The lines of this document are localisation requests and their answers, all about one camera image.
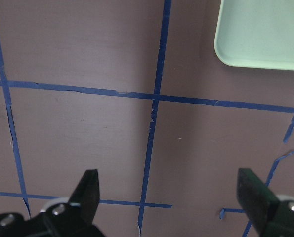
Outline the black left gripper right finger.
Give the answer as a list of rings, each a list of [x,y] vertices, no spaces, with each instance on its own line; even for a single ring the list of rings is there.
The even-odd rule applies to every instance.
[[[238,169],[236,195],[257,233],[263,234],[279,207],[277,196],[249,168]]]

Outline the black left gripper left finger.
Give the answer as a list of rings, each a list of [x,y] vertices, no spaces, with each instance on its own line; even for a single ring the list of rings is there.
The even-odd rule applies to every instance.
[[[86,170],[68,200],[70,206],[78,207],[80,217],[91,225],[99,205],[98,170]]]

